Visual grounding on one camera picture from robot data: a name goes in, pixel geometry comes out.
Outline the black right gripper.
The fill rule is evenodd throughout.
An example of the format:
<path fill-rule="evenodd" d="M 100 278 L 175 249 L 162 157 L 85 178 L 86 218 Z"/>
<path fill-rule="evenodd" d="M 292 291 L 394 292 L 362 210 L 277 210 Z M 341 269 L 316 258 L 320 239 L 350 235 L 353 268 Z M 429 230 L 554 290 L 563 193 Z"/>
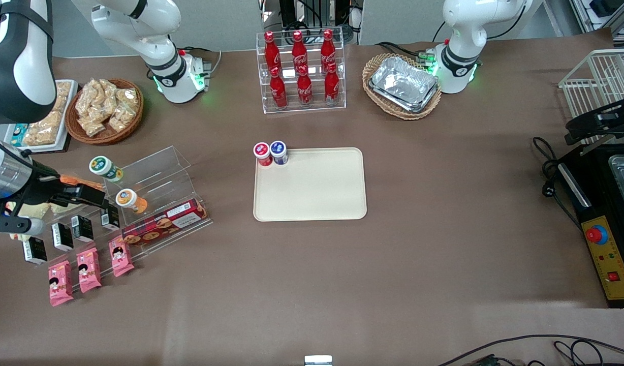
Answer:
<path fill-rule="evenodd" d="M 95 207 L 107 207 L 105 192 L 88 185 L 81 185 L 72 176 L 55 176 L 33 171 L 21 189 L 18 204 L 38 205 L 50 203 L 61 207 L 77 202 Z"/>

